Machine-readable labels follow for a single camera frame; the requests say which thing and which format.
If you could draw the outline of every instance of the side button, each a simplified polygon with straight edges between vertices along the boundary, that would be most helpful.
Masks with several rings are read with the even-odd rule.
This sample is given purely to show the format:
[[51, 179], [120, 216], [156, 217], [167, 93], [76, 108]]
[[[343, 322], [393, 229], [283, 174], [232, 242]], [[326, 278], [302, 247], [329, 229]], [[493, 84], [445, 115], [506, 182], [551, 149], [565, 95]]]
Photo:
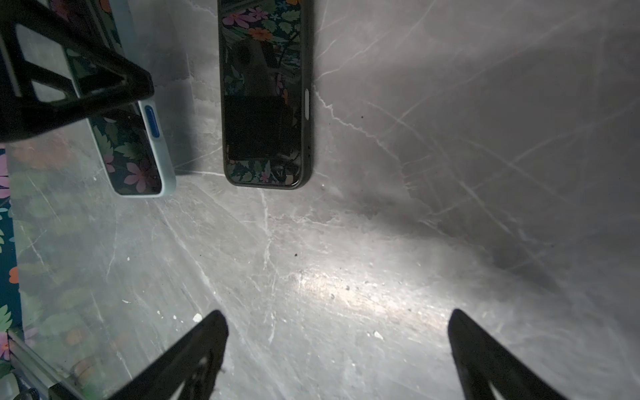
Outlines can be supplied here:
[[305, 118], [309, 121], [309, 89], [305, 89]]

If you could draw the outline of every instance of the phone case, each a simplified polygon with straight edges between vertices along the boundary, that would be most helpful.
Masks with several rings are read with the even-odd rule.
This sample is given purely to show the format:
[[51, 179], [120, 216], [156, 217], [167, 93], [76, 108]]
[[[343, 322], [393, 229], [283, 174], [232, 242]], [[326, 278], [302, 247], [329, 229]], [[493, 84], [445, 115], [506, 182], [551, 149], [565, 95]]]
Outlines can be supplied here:
[[[308, 179], [310, 63], [305, 44], [310, 5], [300, 0], [218, 1], [224, 168], [232, 184], [294, 189]], [[261, 65], [242, 62], [258, 57]], [[260, 104], [243, 107], [251, 99]], [[243, 114], [251, 107], [252, 115]], [[259, 118], [271, 120], [280, 137], [252, 128]], [[231, 121], [233, 135], [225, 132]], [[254, 141], [258, 135], [260, 141]], [[234, 140], [241, 144], [230, 143]]]
[[[49, 0], [49, 6], [73, 28], [140, 65], [126, 0]], [[83, 80], [95, 76], [96, 67], [68, 49], [65, 56], [74, 86], [81, 92]], [[86, 121], [118, 195], [149, 198], [175, 191], [175, 172], [153, 97]]]

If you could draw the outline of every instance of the blue button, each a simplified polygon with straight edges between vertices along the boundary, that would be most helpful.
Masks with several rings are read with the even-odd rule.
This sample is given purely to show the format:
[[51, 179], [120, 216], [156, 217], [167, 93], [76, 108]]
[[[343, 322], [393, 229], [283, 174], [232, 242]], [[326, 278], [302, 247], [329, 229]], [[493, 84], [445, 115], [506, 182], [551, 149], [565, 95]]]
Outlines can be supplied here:
[[154, 138], [159, 138], [160, 129], [158, 129], [156, 114], [154, 113], [153, 107], [145, 106], [145, 113], [147, 114], [147, 121], [149, 122], [149, 127], [151, 128], [151, 136], [153, 136]]

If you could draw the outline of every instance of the phone screen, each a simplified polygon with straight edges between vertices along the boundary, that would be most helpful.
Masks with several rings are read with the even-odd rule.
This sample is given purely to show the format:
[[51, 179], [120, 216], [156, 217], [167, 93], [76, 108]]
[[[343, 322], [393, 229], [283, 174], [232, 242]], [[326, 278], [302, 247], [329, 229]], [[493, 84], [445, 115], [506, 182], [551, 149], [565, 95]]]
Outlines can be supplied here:
[[301, 0], [219, 0], [225, 173], [296, 186], [302, 171]]
[[[49, 0], [49, 6], [72, 29], [123, 55], [108, 0]], [[121, 79], [74, 51], [65, 49], [65, 56], [81, 95], [113, 86]], [[127, 196], [159, 194], [162, 182], [138, 103], [92, 116], [88, 121], [114, 190]]]

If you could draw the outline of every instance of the tabletop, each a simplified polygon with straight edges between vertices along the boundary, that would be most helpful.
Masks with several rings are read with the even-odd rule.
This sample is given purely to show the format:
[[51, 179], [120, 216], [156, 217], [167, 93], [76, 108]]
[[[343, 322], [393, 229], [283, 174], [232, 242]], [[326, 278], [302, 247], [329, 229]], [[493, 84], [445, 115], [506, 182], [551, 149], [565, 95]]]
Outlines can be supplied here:
[[174, 195], [116, 196], [82, 122], [8, 146], [36, 351], [103, 398], [220, 309], [216, 399], [459, 399], [462, 308], [569, 398], [636, 398], [640, 6], [310, 3], [302, 188], [222, 174], [212, 0], [129, 1]]

